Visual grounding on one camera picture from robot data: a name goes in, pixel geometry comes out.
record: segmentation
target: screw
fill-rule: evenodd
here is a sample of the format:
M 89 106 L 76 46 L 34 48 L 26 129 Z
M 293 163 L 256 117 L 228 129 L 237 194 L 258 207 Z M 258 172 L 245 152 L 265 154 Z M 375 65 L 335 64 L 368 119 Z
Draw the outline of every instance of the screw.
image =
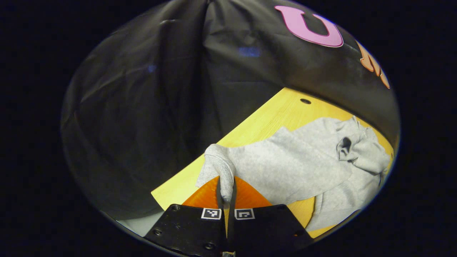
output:
M 174 205 L 171 206 L 171 209 L 172 209 L 173 211 L 177 211 L 177 210 L 179 210 L 179 205 L 174 204 Z
M 212 250 L 212 249 L 214 249 L 214 248 L 215 248 L 215 245 L 212 244 L 212 243 L 207 243 L 207 244 L 205 244 L 205 249 L 207 249 L 207 250 Z

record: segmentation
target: yellow wooden surface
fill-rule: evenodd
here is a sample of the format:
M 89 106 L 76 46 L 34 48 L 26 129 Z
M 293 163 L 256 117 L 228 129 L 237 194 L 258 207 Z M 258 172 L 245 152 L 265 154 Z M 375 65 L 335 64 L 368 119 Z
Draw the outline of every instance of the yellow wooden surface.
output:
M 301 102 L 301 98 L 311 101 L 311 104 Z M 249 145 L 271 137 L 280 127 L 286 127 L 293 131 L 320 117 L 348 120 L 352 116 L 353 114 L 328 102 L 293 89 L 284 88 L 217 142 L 217 144 L 225 147 Z M 373 128 L 379 144 L 384 147 L 388 155 L 393 156 L 393 148 L 385 137 L 365 121 L 359 118 L 357 120 L 360 121 L 362 126 Z M 151 192 L 164 210 L 170 204 L 183 203 L 198 189 L 195 183 L 203 163 L 204 156 L 201 155 L 182 171 Z M 303 227 L 306 227 L 314 210 L 314 197 L 296 201 L 289 204 L 288 207 Z M 315 238 L 332 227 L 334 226 L 311 231 L 309 234 Z

